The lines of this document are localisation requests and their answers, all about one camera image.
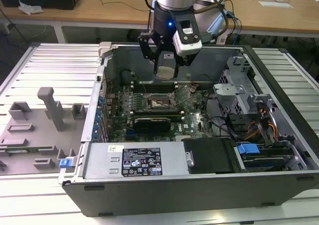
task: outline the desk leg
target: desk leg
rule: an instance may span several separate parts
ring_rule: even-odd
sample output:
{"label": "desk leg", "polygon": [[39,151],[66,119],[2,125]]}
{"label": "desk leg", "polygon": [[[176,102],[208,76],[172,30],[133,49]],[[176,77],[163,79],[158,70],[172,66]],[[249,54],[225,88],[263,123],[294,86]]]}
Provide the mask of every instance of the desk leg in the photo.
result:
{"label": "desk leg", "polygon": [[10,34],[10,30],[8,28],[8,24],[3,22],[0,23],[0,30],[5,34],[5,35],[9,35]]}
{"label": "desk leg", "polygon": [[60,25],[55,25],[53,27],[54,27],[56,38],[58,39],[58,43],[68,43],[63,32],[63,27]]}

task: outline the gray plastic part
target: gray plastic part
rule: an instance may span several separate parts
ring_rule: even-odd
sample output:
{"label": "gray plastic part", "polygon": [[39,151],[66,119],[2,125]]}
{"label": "gray plastic part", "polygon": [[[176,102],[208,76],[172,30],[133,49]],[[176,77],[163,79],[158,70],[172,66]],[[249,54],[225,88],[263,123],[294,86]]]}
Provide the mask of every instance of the gray plastic part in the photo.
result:
{"label": "gray plastic part", "polygon": [[8,128],[8,131],[11,132],[28,132],[33,131],[34,127],[32,124],[17,124],[17,125],[11,125]]}
{"label": "gray plastic part", "polygon": [[55,167],[55,163],[53,162],[51,158],[34,159],[33,165],[37,169],[48,169],[48,168],[54,169]]}
{"label": "gray plastic part", "polygon": [[51,155],[58,154],[58,148],[56,146],[52,146],[50,149],[39,149],[39,153],[41,155]]}
{"label": "gray plastic part", "polygon": [[5,167],[6,167],[6,164],[0,160],[0,170],[4,171]]}
{"label": "gray plastic part", "polygon": [[[56,104],[56,107],[58,108],[59,113],[62,114],[62,118],[63,118],[64,110],[63,110],[61,102],[55,102],[55,104]],[[50,113],[47,110],[45,110],[44,112],[45,112],[46,116],[48,117],[48,119],[52,119]]]}
{"label": "gray plastic part", "polygon": [[[85,120],[74,120],[71,108],[64,109],[64,130],[56,131],[56,128],[51,120],[48,120],[45,111],[46,109],[32,109],[31,112],[26,112],[27,123],[34,126],[33,131],[22,131],[10,133],[7,129],[12,125],[19,125],[13,118],[8,122],[5,130],[0,135],[0,142],[3,139],[27,139],[28,145],[25,150],[6,150],[6,147],[0,147],[0,160],[5,163],[9,169],[4,171],[0,170],[1,175],[17,175],[17,174],[39,174],[39,173],[58,173],[59,161],[57,160],[57,154],[59,149],[63,149],[63,152],[68,155],[71,149],[75,154],[79,153],[81,145],[81,136]],[[52,151],[32,151],[35,147],[47,147]],[[46,168],[37,170],[34,167],[35,158],[51,158],[56,164],[54,169]]]}
{"label": "gray plastic part", "polygon": [[0,157],[10,157],[11,155],[5,150],[0,150]]}
{"label": "gray plastic part", "polygon": [[28,141],[27,139],[3,139],[0,143],[0,146],[6,146],[6,147],[21,147],[21,146],[27,146]]}
{"label": "gray plastic part", "polygon": [[54,89],[52,87],[41,87],[37,96],[40,100],[43,100],[57,131],[62,131],[64,128],[63,113],[56,106],[53,93]]}
{"label": "gray plastic part", "polygon": [[26,121],[24,113],[30,111],[27,102],[14,102],[9,109],[9,113],[15,121]]}
{"label": "gray plastic part", "polygon": [[73,104],[72,115],[74,119],[85,119],[86,111],[84,104]]}
{"label": "gray plastic part", "polygon": [[69,157],[74,157],[75,155],[74,149],[70,149]]}
{"label": "gray plastic part", "polygon": [[66,157],[65,153],[63,152],[63,149],[59,149],[58,155],[56,157],[57,160],[64,159]]}

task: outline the blue drive bracket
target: blue drive bracket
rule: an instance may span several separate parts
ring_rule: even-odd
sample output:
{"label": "blue drive bracket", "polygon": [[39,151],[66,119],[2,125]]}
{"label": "blue drive bracket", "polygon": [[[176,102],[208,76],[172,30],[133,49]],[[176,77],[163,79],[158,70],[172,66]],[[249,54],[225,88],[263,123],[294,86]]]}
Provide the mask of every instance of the blue drive bracket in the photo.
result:
{"label": "blue drive bracket", "polygon": [[240,154],[260,154],[257,144],[242,143],[237,146]]}

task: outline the sticker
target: sticker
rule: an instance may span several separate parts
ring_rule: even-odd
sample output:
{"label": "sticker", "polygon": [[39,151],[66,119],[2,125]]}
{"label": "sticker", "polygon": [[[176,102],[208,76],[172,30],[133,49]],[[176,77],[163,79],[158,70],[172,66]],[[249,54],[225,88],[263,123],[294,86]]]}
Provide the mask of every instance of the sticker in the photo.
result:
{"label": "sticker", "polygon": [[174,59],[174,54],[164,54],[164,59]]}
{"label": "sticker", "polygon": [[160,148],[122,149],[122,151],[124,177],[163,175]]}
{"label": "sticker", "polygon": [[26,150],[8,150],[7,153],[18,154],[18,153],[28,153],[28,151],[26,151]]}
{"label": "sticker", "polygon": [[109,153],[112,152],[122,152],[124,145],[109,145]]}

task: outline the gray case panel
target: gray case panel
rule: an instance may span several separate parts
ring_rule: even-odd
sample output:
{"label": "gray case panel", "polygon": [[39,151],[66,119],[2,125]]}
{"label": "gray case panel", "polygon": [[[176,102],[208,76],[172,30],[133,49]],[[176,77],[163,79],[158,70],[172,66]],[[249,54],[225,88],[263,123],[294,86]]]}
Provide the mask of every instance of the gray case panel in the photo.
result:
{"label": "gray case panel", "polygon": [[63,189],[88,217],[281,205],[319,182],[319,173],[79,184]]}

